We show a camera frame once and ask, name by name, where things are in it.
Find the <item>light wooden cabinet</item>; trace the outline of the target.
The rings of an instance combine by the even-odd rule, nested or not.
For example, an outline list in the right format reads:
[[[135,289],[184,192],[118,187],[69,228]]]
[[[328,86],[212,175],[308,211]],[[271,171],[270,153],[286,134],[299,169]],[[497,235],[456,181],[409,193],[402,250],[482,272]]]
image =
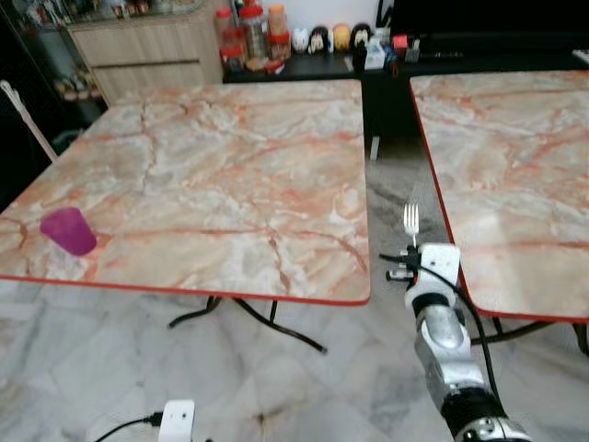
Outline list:
[[[214,0],[185,11],[97,18],[67,26],[102,97],[113,105],[140,88],[223,83]]]

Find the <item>white slanted stick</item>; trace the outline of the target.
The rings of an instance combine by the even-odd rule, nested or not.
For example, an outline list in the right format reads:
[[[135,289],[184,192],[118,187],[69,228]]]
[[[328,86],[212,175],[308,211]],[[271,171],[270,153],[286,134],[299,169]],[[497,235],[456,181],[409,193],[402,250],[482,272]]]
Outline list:
[[[45,155],[51,163],[55,163],[55,161],[59,159],[58,153],[55,152],[51,143],[48,142],[46,136],[43,135],[40,127],[33,121],[32,114],[27,110],[24,101],[21,100],[20,94],[18,94],[17,90],[13,88],[7,80],[0,79],[0,89],[3,89],[5,96],[12,102],[14,110],[17,111],[18,115],[20,115],[21,121],[29,128],[30,134],[32,134],[35,140],[37,140],[41,150],[45,152]]]

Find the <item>black television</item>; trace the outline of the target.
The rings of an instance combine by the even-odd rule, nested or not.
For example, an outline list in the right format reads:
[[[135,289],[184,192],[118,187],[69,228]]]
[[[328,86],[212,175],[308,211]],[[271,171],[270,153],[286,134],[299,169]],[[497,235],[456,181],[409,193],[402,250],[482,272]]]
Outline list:
[[[394,0],[396,33],[581,32],[589,0]]]

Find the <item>yellow round figurine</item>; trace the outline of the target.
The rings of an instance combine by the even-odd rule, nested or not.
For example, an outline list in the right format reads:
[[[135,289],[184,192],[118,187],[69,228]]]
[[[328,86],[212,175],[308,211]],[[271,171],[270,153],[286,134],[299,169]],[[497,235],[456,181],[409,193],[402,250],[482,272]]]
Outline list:
[[[345,53],[351,47],[351,26],[337,24],[332,27],[332,48],[336,53]]]

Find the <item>marble top table with cup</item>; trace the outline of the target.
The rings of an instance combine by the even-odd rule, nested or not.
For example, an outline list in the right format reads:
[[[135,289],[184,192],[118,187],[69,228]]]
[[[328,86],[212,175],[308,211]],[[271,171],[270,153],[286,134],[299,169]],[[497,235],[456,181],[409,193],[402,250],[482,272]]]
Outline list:
[[[362,99],[356,79],[127,93],[0,212],[0,279],[366,306]],[[64,207],[85,256],[40,232]]]

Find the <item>silver metal fork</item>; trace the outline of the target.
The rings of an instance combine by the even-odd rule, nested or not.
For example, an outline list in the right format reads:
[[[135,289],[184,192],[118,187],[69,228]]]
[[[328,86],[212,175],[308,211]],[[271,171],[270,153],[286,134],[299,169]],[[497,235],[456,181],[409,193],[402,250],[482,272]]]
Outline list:
[[[405,233],[410,237],[410,245],[413,248],[417,247],[418,233],[420,233],[420,214],[418,214],[418,205],[416,203],[406,203],[401,215],[401,225],[403,225]]]

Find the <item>small white box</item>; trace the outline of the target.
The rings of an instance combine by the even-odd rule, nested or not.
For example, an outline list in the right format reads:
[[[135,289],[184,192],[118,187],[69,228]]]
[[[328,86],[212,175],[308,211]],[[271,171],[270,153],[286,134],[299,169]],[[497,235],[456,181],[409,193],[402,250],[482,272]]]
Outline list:
[[[364,70],[383,70],[387,64],[386,48],[379,41],[369,41],[365,46]]]

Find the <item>empty marble top table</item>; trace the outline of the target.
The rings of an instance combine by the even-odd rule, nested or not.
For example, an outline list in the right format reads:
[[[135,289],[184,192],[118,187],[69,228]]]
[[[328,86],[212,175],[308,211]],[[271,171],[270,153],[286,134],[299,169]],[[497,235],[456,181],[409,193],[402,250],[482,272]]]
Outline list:
[[[475,308],[569,323],[588,349],[589,73],[416,76],[410,89]]]

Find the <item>orange filled jar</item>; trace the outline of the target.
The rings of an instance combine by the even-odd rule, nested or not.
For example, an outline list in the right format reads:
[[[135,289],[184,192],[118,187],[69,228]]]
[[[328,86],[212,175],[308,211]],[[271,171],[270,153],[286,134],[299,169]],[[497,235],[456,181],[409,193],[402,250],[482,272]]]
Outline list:
[[[290,58],[291,34],[284,5],[270,5],[268,8],[268,42],[271,60],[285,62]]]

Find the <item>purple plastic cup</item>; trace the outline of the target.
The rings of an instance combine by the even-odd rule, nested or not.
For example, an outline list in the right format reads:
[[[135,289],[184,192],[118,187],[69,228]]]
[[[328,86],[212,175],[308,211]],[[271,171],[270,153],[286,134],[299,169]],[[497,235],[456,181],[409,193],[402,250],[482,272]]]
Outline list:
[[[77,257],[85,256],[98,245],[96,233],[76,207],[64,207],[47,214],[41,220],[40,232]]]

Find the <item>black display shelf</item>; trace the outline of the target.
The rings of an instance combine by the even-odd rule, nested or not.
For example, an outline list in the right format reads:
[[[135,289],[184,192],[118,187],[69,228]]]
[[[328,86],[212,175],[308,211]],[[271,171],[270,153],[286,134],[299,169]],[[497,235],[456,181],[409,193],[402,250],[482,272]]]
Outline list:
[[[81,59],[62,25],[30,11],[32,0],[0,0],[0,80],[17,92],[56,153],[63,153],[106,109],[97,100],[68,100],[84,84]],[[12,101],[0,91],[0,193],[24,190],[50,164]]]

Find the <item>large red lidded jar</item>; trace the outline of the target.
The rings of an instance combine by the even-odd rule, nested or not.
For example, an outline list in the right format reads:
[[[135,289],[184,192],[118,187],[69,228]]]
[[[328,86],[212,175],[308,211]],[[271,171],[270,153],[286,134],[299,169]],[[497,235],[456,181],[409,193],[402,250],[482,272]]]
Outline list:
[[[268,17],[265,9],[258,4],[246,5],[239,11],[241,28],[244,30],[244,46],[247,48],[247,62],[265,64],[269,58]]]

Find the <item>red capped clear jar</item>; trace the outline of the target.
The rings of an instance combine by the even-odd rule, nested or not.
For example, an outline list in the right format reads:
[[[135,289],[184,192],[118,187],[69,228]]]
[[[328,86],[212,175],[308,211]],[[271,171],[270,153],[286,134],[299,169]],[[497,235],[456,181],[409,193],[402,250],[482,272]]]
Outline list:
[[[218,8],[214,17],[219,40],[220,64],[223,70],[228,75],[243,72],[245,50],[241,46],[241,29],[233,17],[232,9]]]

